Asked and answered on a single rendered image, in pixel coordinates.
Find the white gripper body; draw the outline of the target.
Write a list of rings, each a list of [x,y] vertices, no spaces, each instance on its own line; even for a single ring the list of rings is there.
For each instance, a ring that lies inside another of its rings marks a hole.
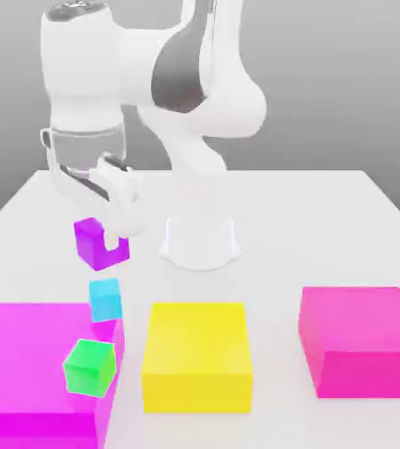
[[[75,175],[55,161],[49,162],[54,186],[85,217],[120,238],[143,230],[140,173],[117,158],[101,158],[84,176]]]

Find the small purple cube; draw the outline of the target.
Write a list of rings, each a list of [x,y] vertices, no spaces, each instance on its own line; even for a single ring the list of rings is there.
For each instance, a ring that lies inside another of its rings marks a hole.
[[[114,249],[107,249],[104,228],[93,217],[74,222],[76,250],[79,257],[95,271],[101,271],[130,259],[128,239],[118,239]]]

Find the small cyan cube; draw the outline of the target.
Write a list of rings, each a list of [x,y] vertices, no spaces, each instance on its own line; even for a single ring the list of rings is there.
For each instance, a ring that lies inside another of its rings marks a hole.
[[[122,318],[123,311],[118,279],[109,278],[90,282],[89,303],[94,323]]]

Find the small green cube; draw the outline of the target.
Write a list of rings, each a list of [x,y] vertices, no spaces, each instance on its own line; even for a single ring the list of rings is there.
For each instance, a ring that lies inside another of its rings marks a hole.
[[[117,373],[115,345],[78,339],[62,366],[69,393],[103,398]]]

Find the large yellow box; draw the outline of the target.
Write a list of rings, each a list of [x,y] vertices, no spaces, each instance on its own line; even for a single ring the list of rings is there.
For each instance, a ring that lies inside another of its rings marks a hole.
[[[246,414],[253,366],[242,303],[154,303],[142,365],[146,413]]]

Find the large magenta box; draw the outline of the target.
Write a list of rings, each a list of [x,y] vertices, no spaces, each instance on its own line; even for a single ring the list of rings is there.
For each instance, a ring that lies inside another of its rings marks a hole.
[[[66,389],[78,339],[115,345],[103,398]],[[124,350],[122,320],[94,323],[86,303],[0,303],[0,449],[104,449]]]

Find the large pink box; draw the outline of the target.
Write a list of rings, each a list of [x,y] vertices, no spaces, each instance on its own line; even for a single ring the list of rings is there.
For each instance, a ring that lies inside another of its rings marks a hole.
[[[298,334],[318,398],[400,398],[400,288],[305,287]]]

